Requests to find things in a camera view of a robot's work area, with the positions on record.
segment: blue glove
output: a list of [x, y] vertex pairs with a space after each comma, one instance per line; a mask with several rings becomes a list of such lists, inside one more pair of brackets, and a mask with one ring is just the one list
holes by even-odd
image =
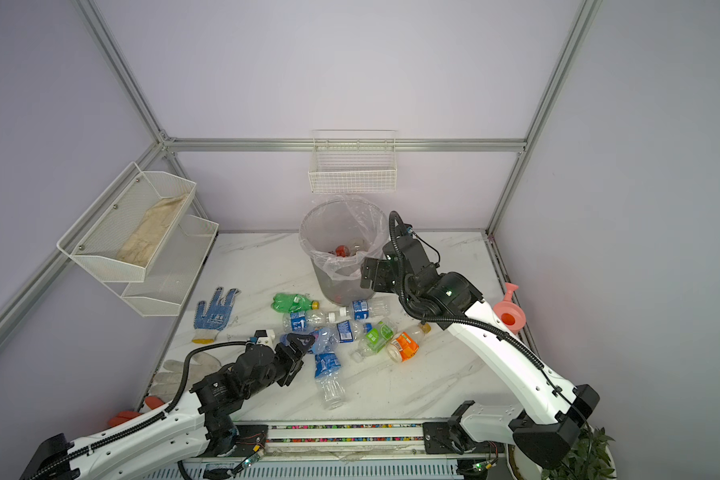
[[220, 286], [213, 293], [211, 304], [206, 311], [205, 301], [197, 303], [197, 312], [195, 312], [195, 338], [194, 343], [211, 343], [216, 339], [216, 335], [226, 328], [226, 324], [230, 322], [232, 314], [232, 305], [235, 304], [235, 295], [240, 292], [237, 288], [230, 289], [226, 293], [224, 300], [221, 300], [221, 293], [224, 287]]

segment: plastic bag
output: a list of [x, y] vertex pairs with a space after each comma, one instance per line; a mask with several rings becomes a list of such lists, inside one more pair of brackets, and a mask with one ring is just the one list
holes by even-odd
[[[336, 195], [312, 209], [298, 230], [304, 251], [331, 280], [359, 280], [365, 257], [381, 258], [389, 241], [389, 221], [380, 208], [356, 195]], [[337, 246], [362, 238], [368, 250], [332, 254]]]

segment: potted plant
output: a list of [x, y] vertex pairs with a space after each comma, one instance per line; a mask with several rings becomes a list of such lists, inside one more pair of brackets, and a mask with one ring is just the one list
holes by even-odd
[[557, 468], [542, 469], [525, 456], [519, 448], [509, 446], [507, 460], [515, 480], [607, 480], [616, 478], [614, 457], [608, 442], [614, 439], [605, 428], [582, 427], [570, 452]]

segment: slotted metal panel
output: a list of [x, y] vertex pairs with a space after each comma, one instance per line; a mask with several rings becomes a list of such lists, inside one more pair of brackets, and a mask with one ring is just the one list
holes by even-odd
[[[202, 478], [206, 469], [232, 468], [236, 463], [187, 464], [192, 478]], [[292, 478], [293, 480], [445, 480], [464, 478], [456, 473], [456, 460], [425, 458], [423, 460], [337, 460], [311, 462], [260, 462], [244, 470], [238, 478]], [[144, 478], [181, 478], [177, 466], [152, 472]]]

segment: robotic arm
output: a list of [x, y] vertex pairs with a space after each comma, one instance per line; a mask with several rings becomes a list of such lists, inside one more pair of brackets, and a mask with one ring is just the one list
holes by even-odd
[[543, 468], [566, 456], [600, 400], [588, 385], [574, 386], [546, 366], [499, 320], [482, 294], [461, 274], [438, 274], [411, 225], [389, 215], [384, 259], [366, 259], [362, 286], [397, 293], [407, 314], [436, 322], [466, 343], [509, 386], [521, 406], [465, 402], [448, 423], [452, 451], [476, 443], [514, 444]]
[[[240, 410], [251, 395], [275, 382], [290, 385], [315, 337], [289, 333], [287, 345], [278, 343], [274, 349], [264, 330], [256, 332], [252, 340], [218, 343], [192, 351], [171, 403], [74, 442], [68, 443], [64, 434], [48, 438], [38, 447], [21, 480], [125, 480], [184, 458], [229, 454], [239, 437], [230, 414]], [[246, 347], [236, 362], [184, 392], [192, 355], [234, 345]]]

